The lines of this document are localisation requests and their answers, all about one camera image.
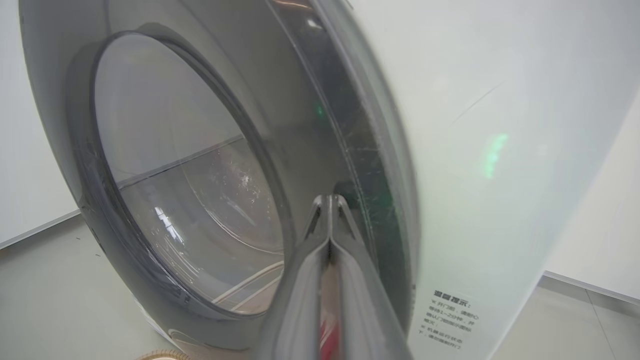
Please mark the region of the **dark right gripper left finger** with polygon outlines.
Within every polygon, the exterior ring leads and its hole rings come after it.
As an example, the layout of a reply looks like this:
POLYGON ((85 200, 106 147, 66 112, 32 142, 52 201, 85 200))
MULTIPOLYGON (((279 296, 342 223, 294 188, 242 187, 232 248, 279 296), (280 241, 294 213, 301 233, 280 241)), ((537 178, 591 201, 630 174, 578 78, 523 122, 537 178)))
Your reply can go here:
POLYGON ((262 323, 254 360, 320 359, 322 276, 329 261, 331 214, 326 194, 311 203, 307 228, 285 265, 274 304, 262 323))

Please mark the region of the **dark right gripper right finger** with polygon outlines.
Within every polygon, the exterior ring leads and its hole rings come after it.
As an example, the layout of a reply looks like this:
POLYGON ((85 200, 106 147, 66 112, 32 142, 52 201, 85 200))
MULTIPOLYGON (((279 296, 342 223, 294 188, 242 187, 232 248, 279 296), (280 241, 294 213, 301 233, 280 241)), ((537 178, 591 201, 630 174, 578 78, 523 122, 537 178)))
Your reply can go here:
POLYGON ((407 339, 343 196, 330 194, 329 243, 339 278, 345 360, 411 360, 407 339))

